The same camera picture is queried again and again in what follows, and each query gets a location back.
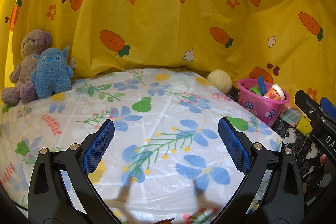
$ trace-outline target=floral tablecloth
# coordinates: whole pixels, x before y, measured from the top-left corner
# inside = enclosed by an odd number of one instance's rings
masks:
[[[115,137],[89,178],[115,215],[123,223],[209,223],[244,177],[218,135],[225,116],[252,142],[280,150],[280,136],[193,72],[128,70],[76,80],[48,99],[1,105],[1,183],[26,207],[39,150],[65,150],[111,119]]]

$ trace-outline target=yellow fabric backdrop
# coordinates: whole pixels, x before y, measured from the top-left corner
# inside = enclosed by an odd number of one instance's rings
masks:
[[[0,89],[11,85],[24,35],[41,28],[52,47],[71,46],[76,78],[140,66],[221,69],[233,80],[263,72],[292,96],[303,89],[336,103],[336,0],[21,2],[11,31],[16,0],[0,0]]]

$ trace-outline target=paper cup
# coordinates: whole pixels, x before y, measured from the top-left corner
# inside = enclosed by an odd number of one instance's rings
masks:
[[[271,100],[283,101],[285,99],[285,94],[277,84],[273,84],[263,97]]]

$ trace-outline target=teddy bear's arm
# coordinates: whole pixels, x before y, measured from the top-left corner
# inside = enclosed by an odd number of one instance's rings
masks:
[[[22,65],[22,61],[20,63],[18,63],[18,65],[16,66],[16,68],[9,75],[9,79],[10,79],[10,81],[13,84],[15,84],[19,80],[20,71],[21,71],[21,65]]]
[[[36,69],[32,72],[31,76],[30,76],[30,80],[32,83],[35,84],[36,82]]]
[[[70,78],[72,78],[74,76],[74,70],[72,69],[72,67],[67,66],[67,71],[68,71],[68,75]]]

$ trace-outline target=blue plush toy's ear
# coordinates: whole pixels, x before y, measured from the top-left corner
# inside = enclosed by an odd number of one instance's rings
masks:
[[[63,55],[64,55],[65,58],[67,58],[68,55],[69,55],[69,49],[70,49],[70,46],[67,46],[67,47],[63,50]]]
[[[40,54],[32,54],[31,56],[37,62],[37,61],[39,61],[41,55]]]

